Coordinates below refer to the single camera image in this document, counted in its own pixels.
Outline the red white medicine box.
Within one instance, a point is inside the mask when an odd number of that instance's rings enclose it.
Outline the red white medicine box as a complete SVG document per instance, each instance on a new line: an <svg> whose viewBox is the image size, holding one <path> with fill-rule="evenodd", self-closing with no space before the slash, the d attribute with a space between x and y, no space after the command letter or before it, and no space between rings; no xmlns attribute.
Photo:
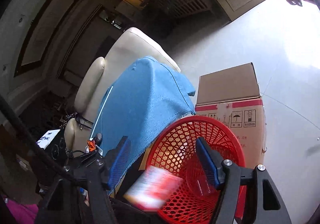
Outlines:
<svg viewBox="0 0 320 224"><path fill-rule="evenodd" d="M156 212L177 190L183 179L168 170L149 166L125 193L124 198L145 212Z"/></svg>

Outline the brown cardboard box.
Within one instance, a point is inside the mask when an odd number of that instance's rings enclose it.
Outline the brown cardboard box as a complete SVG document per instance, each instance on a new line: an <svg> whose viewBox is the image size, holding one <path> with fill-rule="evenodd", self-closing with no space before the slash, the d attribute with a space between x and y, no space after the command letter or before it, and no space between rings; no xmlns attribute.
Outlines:
<svg viewBox="0 0 320 224"><path fill-rule="evenodd" d="M195 111L222 122L233 132L244 152L246 167L264 163L265 113L252 63L202 75Z"/></svg>

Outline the blue table cloth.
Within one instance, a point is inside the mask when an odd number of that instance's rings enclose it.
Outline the blue table cloth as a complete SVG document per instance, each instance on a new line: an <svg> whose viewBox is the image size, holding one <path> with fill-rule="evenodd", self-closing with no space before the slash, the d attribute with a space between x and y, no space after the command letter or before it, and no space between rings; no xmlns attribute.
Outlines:
<svg viewBox="0 0 320 224"><path fill-rule="evenodd" d="M91 136L101 133L106 154L123 136L131 142L120 175L131 167L159 134L178 119L195 114L195 88L184 74L151 56L134 61L106 90Z"/></svg>

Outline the cream leather sofa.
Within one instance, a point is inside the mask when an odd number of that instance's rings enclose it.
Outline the cream leather sofa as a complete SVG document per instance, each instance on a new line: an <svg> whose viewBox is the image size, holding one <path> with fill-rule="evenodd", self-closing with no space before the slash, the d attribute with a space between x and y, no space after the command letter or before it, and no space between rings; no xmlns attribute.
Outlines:
<svg viewBox="0 0 320 224"><path fill-rule="evenodd" d="M177 63L156 41L138 28L127 29L105 57L94 60L81 82L74 101L74 108L80 120L70 119L64 131L68 150L85 150L105 92L129 65L145 56L152 56L181 72Z"/></svg>

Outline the black slippers pair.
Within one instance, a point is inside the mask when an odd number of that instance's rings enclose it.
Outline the black slippers pair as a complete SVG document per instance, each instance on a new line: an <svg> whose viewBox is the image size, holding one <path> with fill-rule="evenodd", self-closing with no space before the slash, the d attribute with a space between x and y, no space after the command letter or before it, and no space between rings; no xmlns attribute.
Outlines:
<svg viewBox="0 0 320 224"><path fill-rule="evenodd" d="M303 6L302 0L286 0L290 5Z"/></svg>

